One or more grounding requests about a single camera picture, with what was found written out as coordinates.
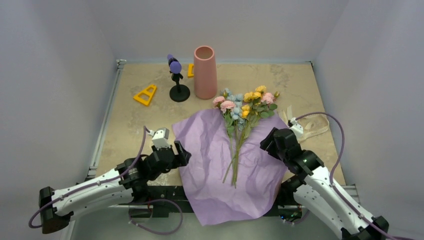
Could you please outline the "cream printed ribbon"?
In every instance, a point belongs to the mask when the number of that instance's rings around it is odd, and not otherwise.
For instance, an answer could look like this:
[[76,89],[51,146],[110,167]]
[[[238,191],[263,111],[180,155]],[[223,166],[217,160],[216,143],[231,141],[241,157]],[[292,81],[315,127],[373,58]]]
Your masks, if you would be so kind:
[[[292,106],[290,105],[286,110],[279,110],[280,118],[287,124],[293,118]],[[326,116],[321,114],[313,114],[297,119],[297,122],[303,127],[303,135],[299,143],[304,142],[306,139],[321,135],[330,129],[330,124]]]

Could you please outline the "pink flower bouquet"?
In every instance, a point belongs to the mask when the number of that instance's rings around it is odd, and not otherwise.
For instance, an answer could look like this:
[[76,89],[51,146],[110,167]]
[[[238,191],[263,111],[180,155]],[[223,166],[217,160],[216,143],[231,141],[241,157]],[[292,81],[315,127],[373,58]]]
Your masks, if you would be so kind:
[[222,113],[230,143],[231,160],[224,174],[223,183],[232,170],[230,184],[234,188],[237,187],[241,148],[260,120],[275,115],[275,110],[278,108],[276,100],[279,97],[278,91],[267,92],[267,87],[260,85],[254,91],[245,94],[233,94],[228,88],[225,88],[213,100],[213,106]]

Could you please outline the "pink and purple wrapping paper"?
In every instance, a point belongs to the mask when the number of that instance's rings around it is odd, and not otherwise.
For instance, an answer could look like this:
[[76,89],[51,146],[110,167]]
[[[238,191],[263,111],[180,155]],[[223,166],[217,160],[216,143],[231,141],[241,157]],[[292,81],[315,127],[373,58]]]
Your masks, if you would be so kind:
[[202,226],[253,220],[274,204],[287,167],[260,148],[273,128],[286,124],[278,115],[262,119],[239,153],[237,179],[232,183],[234,141],[217,109],[200,110],[173,124],[177,141],[191,154],[179,169],[185,195]]

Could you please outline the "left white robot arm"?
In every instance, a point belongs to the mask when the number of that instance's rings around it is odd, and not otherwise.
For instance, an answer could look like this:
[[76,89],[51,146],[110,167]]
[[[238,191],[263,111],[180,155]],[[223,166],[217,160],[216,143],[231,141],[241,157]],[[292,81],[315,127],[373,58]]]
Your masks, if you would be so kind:
[[160,175],[185,167],[191,153],[182,144],[174,141],[172,147],[156,148],[149,155],[139,154],[128,158],[108,172],[64,189],[50,186],[39,191],[39,210],[43,234],[58,232],[70,222],[97,210],[115,205],[138,208],[138,213],[129,211],[129,222],[139,224],[133,218],[167,218],[171,213],[193,211],[182,186],[149,185]]

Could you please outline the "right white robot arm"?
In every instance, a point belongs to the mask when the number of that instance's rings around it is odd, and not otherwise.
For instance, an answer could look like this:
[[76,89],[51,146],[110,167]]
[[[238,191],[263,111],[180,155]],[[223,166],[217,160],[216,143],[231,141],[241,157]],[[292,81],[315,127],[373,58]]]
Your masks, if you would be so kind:
[[304,206],[340,240],[387,239],[388,221],[361,207],[313,151],[302,149],[292,130],[274,127],[260,148],[293,174],[280,185],[277,201]]

